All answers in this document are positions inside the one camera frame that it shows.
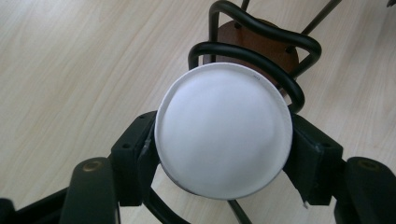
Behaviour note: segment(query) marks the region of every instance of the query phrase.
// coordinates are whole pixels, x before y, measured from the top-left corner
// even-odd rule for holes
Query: wooden floor
[[[68,186],[81,161],[108,156],[188,71],[213,2],[0,1],[0,197],[22,208]],[[369,157],[396,173],[396,7],[387,2],[341,2],[311,34],[323,53],[298,82],[300,115],[340,143],[344,159]],[[301,32],[327,3],[252,0],[247,11]],[[161,167],[152,186],[192,223],[237,223],[226,202],[179,189]],[[305,209],[284,173],[239,202],[254,223],[335,222],[334,202]],[[144,206],[121,218],[158,223]]]

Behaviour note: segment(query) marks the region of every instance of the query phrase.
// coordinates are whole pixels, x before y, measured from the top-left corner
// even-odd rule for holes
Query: black metal rod
[[[161,223],[164,224],[189,224],[188,221],[178,216],[172,209],[163,202],[163,200],[155,193],[153,189],[150,189],[148,201],[143,201],[147,209],[156,217]]]
[[[242,207],[239,205],[239,203],[236,200],[228,201],[228,204],[233,209],[233,213],[238,218],[238,222],[240,224],[251,224],[252,223],[250,221],[250,219],[248,218],[248,215],[245,213],[245,211],[242,209]]]
[[[305,103],[304,93],[297,82],[291,78],[279,65],[259,53],[235,45],[224,43],[204,42],[192,47],[189,54],[189,68],[198,66],[199,56],[212,54],[232,57],[252,63],[271,76],[289,95],[291,105],[289,110],[293,113],[300,111]]]
[[[299,65],[289,73],[289,75],[293,78],[296,78],[304,71],[306,71],[315,62],[317,62],[320,57],[321,46],[315,39],[307,35],[301,35],[265,24],[247,14],[240,7],[228,1],[215,2],[209,9],[209,41],[211,42],[217,42],[218,40],[220,12],[228,15],[229,17],[258,35],[266,36],[270,39],[284,42],[291,46],[296,46],[298,48],[308,51],[308,56],[306,56],[299,63]],[[214,62],[216,60],[216,57],[212,55],[210,57],[210,60],[211,62]]]
[[[32,203],[15,214],[15,223],[54,223],[59,222],[64,206],[67,189],[62,189],[50,196]]]
[[[246,10],[248,9],[248,3],[249,3],[249,2],[250,2],[250,0],[244,0],[244,1],[242,2],[241,9],[244,10],[244,11],[246,11]]]
[[[331,12],[332,10],[341,2],[341,0],[331,0],[320,12],[319,14],[306,26],[306,28],[301,32],[303,35],[309,35]]]

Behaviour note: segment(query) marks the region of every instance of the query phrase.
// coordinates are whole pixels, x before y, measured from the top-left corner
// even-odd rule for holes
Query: wooden disc
[[[273,25],[268,21],[262,21],[267,24]],[[293,68],[295,68],[298,63],[298,55],[296,49],[292,49],[290,53],[286,52],[286,48],[289,46],[285,43],[281,43],[267,37],[263,37],[261,35],[257,35],[256,33],[250,31],[245,27],[235,28],[235,21],[229,21],[219,28],[218,33],[218,41],[221,43],[232,44],[236,46],[240,46],[246,49],[254,50],[261,55],[267,57],[274,63],[278,64],[281,68],[283,68],[286,72],[290,72]],[[209,55],[204,56],[204,63],[209,63]],[[227,62],[227,63],[239,63],[249,68],[252,68],[258,71],[263,76],[267,77],[274,85],[276,82],[265,74],[260,68],[246,63],[241,60],[237,60],[234,58],[217,56],[216,62]]]

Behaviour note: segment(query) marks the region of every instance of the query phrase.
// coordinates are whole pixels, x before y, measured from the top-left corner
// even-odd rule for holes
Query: black metal frame
[[[244,0],[241,9],[246,11],[248,9],[249,0]],[[330,2],[319,12],[319,14],[305,27],[301,32],[302,35],[309,35],[331,12],[341,0],[330,0]]]
[[[315,39],[307,35],[294,33],[263,23],[246,13],[244,9],[228,1],[215,2],[209,9],[210,42],[217,42],[218,40],[220,12],[231,17],[233,20],[258,35],[262,35],[270,39],[289,44],[290,46],[306,50],[309,54],[294,70],[289,73],[292,78],[297,78],[300,74],[316,63],[320,57],[321,46]],[[212,63],[216,60],[214,55],[212,55],[210,58]]]

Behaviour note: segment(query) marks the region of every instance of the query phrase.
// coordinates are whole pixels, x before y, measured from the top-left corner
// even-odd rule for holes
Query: curved metal wire
[[[290,112],[299,112],[305,103],[304,93],[297,82],[291,78],[279,65],[259,53],[244,49],[235,45],[215,42],[203,42],[192,47],[189,53],[189,68],[198,66],[199,56],[206,54],[216,54],[221,56],[232,57],[252,63],[258,66],[262,71],[271,76],[289,95],[291,105]]]
[[[283,30],[275,26],[265,24],[247,14],[243,9],[228,1],[215,2],[209,9],[209,41],[217,42],[219,29],[220,12],[228,15],[242,26],[245,26],[252,32],[266,36],[270,39],[289,44],[308,51],[308,55],[299,63],[299,65],[289,73],[296,78],[314,63],[316,63],[321,54],[321,46],[315,39],[307,36]]]
[[[228,204],[233,209],[233,213],[238,218],[238,222],[241,224],[251,224],[252,222],[248,218],[248,215],[245,213],[244,209],[242,209],[241,205],[236,200],[228,201]]]
[[[147,209],[156,217],[161,223],[165,224],[190,224],[190,222],[184,220],[178,216],[166,203],[157,195],[157,193],[150,189],[149,197],[143,201]]]

